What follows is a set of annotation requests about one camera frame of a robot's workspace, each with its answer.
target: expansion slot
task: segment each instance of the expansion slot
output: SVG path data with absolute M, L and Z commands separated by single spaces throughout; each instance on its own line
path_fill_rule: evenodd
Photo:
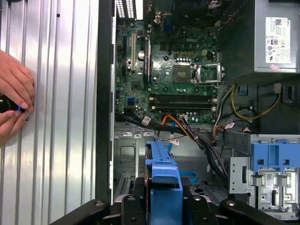
M 144 85 L 147 87 L 150 82 L 151 72 L 151 42 L 149 39 L 145 40 L 145 56 L 144 56 Z
M 136 61 L 136 34 L 131 35 L 131 71 L 135 71 Z
M 122 75 L 126 76 L 126 69 L 127 69 L 127 37 L 123 37 L 123 48 L 122 48 Z

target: corrugated metal panel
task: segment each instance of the corrugated metal panel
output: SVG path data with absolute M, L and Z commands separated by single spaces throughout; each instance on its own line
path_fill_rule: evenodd
M 1 224 L 48 224 L 95 198 L 98 0 L 2 0 L 1 50 L 36 75 L 36 112 L 0 152 Z

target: finger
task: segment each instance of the finger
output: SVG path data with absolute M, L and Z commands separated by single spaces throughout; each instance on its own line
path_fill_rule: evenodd
M 21 114 L 20 111 L 16 111 L 13 117 L 9 118 L 8 121 L 0 126 L 0 134 L 2 136 L 7 136 L 11 133 L 16 121 L 21 117 Z
M 19 96 L 24 99 L 26 104 L 31 107 L 32 100 L 28 91 L 26 90 L 25 86 L 15 77 L 14 72 L 11 71 L 11 73 L 12 75 L 7 75 L 3 77 L 3 79 L 18 93 Z
M 19 66 L 19 69 L 20 69 L 20 71 L 22 73 L 24 73 L 27 76 L 27 78 L 29 79 L 29 81 L 32 83 L 32 86 L 34 86 L 35 81 L 34 81 L 33 72 L 30 69 L 28 69 L 28 68 L 26 68 L 26 67 L 24 67 L 22 65 Z
M 24 75 L 24 73 L 22 73 L 19 69 L 13 69 L 12 74 L 26 88 L 27 93 L 29 94 L 30 99 L 32 100 L 35 96 L 35 92 L 29 78 L 26 75 Z
M 29 117 L 28 112 L 22 113 L 22 115 L 15 122 L 13 128 L 10 131 L 10 136 L 15 136 L 18 131 L 27 123 L 26 119 Z
M 14 116 L 15 112 L 13 110 L 6 111 L 0 115 L 0 125 L 8 121 Z
M 0 89 L 2 94 L 11 99 L 14 103 L 20 106 L 22 109 L 27 109 L 28 105 L 24 99 L 18 95 L 18 93 L 2 78 L 0 78 Z

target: blue plastic bracket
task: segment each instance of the blue plastic bracket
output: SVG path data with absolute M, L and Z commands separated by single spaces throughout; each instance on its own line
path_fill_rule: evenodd
M 274 143 L 251 144 L 251 170 L 272 168 L 283 172 L 286 168 L 300 168 L 300 144 L 290 144 L 287 140 Z
M 150 190 L 151 224 L 182 225 L 183 188 L 178 166 L 161 141 L 147 142 L 147 147 L 152 152 L 152 159 L 146 159 L 148 170 L 152 170 L 152 185 L 168 185 Z

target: yellow wire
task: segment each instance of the yellow wire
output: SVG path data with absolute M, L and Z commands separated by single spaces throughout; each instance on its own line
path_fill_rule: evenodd
M 270 111 L 277 105 L 277 103 L 278 103 L 279 100 L 280 100 L 280 93 L 279 93 L 278 99 L 277 99 L 277 101 L 275 102 L 275 104 L 274 104 L 272 107 L 270 107 L 269 109 L 267 109 L 266 111 L 262 112 L 260 115 L 257 115 L 257 116 L 255 116 L 255 117 L 245 117 L 245 116 L 242 116 L 241 114 L 239 114 L 239 113 L 236 111 L 236 109 L 235 109 L 235 105 L 234 105 L 234 93 L 235 93 L 235 90 L 236 90 L 236 86 L 233 88 L 233 90 L 232 90 L 232 92 L 231 92 L 231 105 L 232 105 L 232 109 L 233 109 L 234 113 L 235 113 L 238 117 L 240 117 L 241 119 L 243 119 L 243 120 L 255 120 L 255 119 L 258 119 L 258 118 L 260 118 L 260 117 L 266 115 L 268 112 L 270 112 Z

